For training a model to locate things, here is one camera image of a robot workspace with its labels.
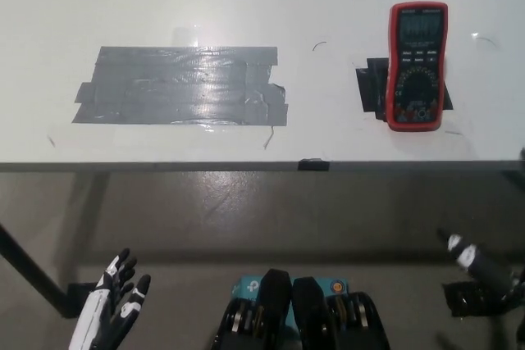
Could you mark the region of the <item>black right hand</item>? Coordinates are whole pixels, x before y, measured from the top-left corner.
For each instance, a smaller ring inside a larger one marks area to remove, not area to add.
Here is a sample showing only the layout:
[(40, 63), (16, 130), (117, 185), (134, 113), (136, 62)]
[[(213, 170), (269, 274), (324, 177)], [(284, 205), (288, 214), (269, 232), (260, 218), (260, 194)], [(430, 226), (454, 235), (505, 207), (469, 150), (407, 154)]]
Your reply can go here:
[(472, 279), (444, 284), (452, 316), (498, 316), (524, 305), (524, 275), (517, 275), (460, 234), (439, 228), (437, 236)]

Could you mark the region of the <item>white and black left hand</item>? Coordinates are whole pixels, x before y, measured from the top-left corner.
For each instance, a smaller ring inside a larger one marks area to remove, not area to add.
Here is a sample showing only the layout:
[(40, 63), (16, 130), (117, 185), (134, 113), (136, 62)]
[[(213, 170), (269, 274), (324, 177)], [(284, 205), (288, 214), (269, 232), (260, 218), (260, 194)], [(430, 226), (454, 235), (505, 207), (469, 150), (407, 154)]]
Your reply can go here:
[(150, 275), (136, 284), (137, 259), (129, 248), (118, 253), (86, 298), (69, 343), (70, 350), (117, 349), (139, 317), (147, 297)]

